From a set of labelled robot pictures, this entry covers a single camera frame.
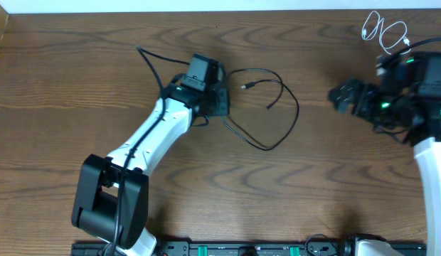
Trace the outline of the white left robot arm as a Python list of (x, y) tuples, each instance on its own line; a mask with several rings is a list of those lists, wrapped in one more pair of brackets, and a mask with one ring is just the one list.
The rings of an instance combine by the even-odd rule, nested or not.
[(134, 134), (107, 156), (89, 155), (78, 179), (71, 223), (103, 243), (93, 255), (151, 255), (146, 229), (149, 179), (171, 145), (202, 117), (226, 116), (224, 65), (194, 54), (186, 73), (159, 86), (155, 107)]

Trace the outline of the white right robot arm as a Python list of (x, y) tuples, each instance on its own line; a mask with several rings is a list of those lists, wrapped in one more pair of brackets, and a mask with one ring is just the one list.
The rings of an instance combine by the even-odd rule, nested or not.
[(381, 84), (349, 79), (330, 89), (338, 112), (364, 119), (377, 134), (413, 148), (423, 183), (427, 255), (441, 255), (441, 52), (417, 51), (402, 61), (385, 59)]

